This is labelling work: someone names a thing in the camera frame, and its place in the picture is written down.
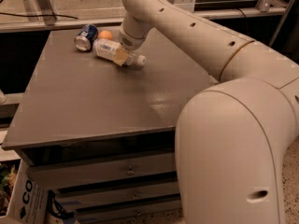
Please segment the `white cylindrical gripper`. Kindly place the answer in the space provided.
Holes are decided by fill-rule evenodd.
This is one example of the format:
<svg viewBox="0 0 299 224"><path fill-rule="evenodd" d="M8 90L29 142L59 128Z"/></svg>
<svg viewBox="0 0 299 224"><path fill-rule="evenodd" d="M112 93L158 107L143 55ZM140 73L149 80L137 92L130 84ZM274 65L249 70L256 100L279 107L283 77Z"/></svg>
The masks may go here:
<svg viewBox="0 0 299 224"><path fill-rule="evenodd" d="M129 33L123 26L119 30L119 41L123 47L118 47L115 51L114 63L122 66L130 56L129 50L139 49L146 40L148 31L132 31Z"/></svg>

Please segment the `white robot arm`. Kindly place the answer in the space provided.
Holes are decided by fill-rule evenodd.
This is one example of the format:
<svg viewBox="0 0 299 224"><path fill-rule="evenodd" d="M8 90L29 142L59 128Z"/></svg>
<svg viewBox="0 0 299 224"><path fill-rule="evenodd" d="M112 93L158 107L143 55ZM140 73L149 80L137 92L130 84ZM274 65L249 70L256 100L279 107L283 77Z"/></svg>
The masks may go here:
<svg viewBox="0 0 299 224"><path fill-rule="evenodd" d="M156 28L217 80L181 110L176 166L186 224L285 224L282 167L299 134L299 66L266 45L174 6L122 0L120 41Z"/></svg>

